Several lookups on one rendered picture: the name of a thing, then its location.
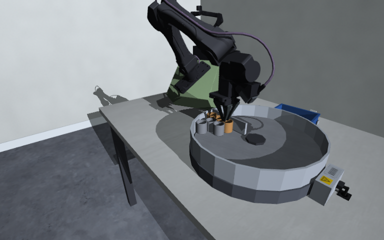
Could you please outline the bronze bushing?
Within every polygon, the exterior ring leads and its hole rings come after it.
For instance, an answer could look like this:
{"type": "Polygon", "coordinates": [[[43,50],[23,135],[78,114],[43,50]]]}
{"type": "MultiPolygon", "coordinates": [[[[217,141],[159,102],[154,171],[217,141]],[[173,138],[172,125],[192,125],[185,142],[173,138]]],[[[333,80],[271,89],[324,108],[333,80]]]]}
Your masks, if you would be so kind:
{"type": "Polygon", "coordinates": [[[217,113],[215,113],[215,112],[208,112],[207,113],[207,118],[214,118],[214,116],[217,116],[217,113]]]}
{"type": "Polygon", "coordinates": [[[222,119],[221,119],[221,116],[220,116],[220,115],[216,115],[216,116],[214,116],[214,118],[215,118],[217,121],[222,122],[222,119]]]}
{"type": "MultiPolygon", "coordinates": [[[[222,121],[224,122],[224,121],[222,121]]],[[[229,119],[228,121],[224,122],[224,132],[225,133],[231,133],[233,131],[233,120],[229,119]]]]}

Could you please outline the blue open crate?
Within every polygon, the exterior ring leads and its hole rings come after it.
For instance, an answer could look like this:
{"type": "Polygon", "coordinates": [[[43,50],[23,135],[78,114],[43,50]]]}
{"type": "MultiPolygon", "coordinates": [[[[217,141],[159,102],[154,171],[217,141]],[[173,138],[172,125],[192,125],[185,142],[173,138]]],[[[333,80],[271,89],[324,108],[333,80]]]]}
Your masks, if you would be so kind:
{"type": "Polygon", "coordinates": [[[299,116],[304,117],[305,119],[308,119],[314,124],[317,124],[318,118],[321,115],[320,113],[312,112],[309,110],[301,109],[298,107],[294,107],[294,106],[290,106],[282,103],[274,108],[297,114],[299,116]]]}

